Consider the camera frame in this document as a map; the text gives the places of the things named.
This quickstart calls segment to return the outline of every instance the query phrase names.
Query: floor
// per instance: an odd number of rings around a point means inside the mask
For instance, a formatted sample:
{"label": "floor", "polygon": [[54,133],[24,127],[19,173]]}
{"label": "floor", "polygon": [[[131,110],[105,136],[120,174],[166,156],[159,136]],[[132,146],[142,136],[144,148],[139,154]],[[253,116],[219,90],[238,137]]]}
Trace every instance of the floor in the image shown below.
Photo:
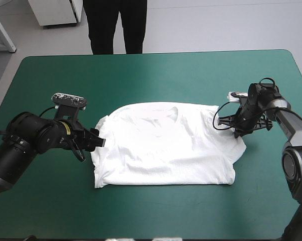
{"label": "floor", "polygon": [[[0,7],[17,52],[0,52],[0,104],[21,60],[91,54],[85,13],[76,27],[43,29],[27,0]],[[145,53],[287,49],[302,73],[302,1],[148,0]],[[115,54],[125,53],[120,21]]]}

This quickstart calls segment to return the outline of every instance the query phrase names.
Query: white t-shirt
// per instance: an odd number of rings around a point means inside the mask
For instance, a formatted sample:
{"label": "white t-shirt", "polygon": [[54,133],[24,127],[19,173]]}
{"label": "white t-shirt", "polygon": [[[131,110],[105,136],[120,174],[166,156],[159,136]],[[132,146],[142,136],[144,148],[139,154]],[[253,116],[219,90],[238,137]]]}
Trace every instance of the white t-shirt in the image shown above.
{"label": "white t-shirt", "polygon": [[95,187],[232,184],[233,163],[246,146],[232,130],[212,127],[217,109],[151,102],[123,106],[105,116],[96,126],[105,146],[91,153]]}

